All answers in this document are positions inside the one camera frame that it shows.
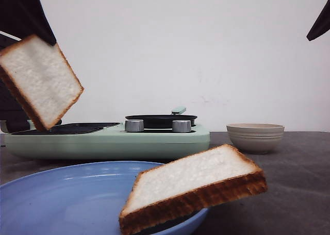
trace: mint green appliance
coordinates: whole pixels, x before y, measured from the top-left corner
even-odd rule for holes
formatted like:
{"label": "mint green appliance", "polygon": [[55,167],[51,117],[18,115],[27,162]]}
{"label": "mint green appliance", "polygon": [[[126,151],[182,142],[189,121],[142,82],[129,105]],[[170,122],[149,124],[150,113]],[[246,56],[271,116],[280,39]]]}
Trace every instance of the mint green appliance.
{"label": "mint green appliance", "polygon": [[[182,118],[184,111],[180,107],[172,114]],[[144,128],[141,120],[59,125],[50,132],[7,133],[4,144],[14,155],[35,159],[176,159],[209,148],[209,130],[202,125],[181,119],[171,123],[172,128]]]}

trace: blue bowl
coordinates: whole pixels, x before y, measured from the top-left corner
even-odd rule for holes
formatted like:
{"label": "blue bowl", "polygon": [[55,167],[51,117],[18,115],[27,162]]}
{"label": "blue bowl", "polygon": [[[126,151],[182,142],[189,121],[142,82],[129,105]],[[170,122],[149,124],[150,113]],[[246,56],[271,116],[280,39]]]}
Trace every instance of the blue bowl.
{"label": "blue bowl", "polygon": [[[118,216],[136,175],[159,163],[113,161],[32,174],[0,187],[0,234],[120,235]],[[144,234],[191,234],[208,209]]]}

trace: toast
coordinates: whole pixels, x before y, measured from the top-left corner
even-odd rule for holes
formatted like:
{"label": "toast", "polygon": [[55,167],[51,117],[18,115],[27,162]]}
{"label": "toast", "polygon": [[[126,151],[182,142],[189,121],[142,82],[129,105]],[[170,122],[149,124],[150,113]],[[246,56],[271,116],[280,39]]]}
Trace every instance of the toast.
{"label": "toast", "polygon": [[267,190],[263,170],[230,145],[139,173],[119,215],[122,235]]}
{"label": "toast", "polygon": [[0,51],[0,78],[38,130],[49,130],[84,88],[58,44],[31,35]]}

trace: ceramic bowl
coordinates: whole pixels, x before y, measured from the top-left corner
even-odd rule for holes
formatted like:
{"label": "ceramic bowl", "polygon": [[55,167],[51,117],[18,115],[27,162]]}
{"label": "ceramic bowl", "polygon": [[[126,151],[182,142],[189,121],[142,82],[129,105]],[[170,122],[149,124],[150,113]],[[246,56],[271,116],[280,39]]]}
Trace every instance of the ceramic bowl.
{"label": "ceramic bowl", "polygon": [[234,146],[242,152],[265,154],[279,144],[284,133],[284,126],[238,123],[227,125],[227,131]]}

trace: mint green handle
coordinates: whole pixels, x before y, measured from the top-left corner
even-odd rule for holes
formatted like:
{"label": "mint green handle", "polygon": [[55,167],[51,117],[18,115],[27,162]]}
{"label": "mint green handle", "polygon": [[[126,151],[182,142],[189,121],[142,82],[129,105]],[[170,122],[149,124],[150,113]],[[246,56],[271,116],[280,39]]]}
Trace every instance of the mint green handle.
{"label": "mint green handle", "polygon": [[186,110],[187,110],[187,108],[184,107],[184,106],[178,106],[178,107],[175,107],[175,108],[172,110],[172,115],[181,115],[181,114],[184,113]]}

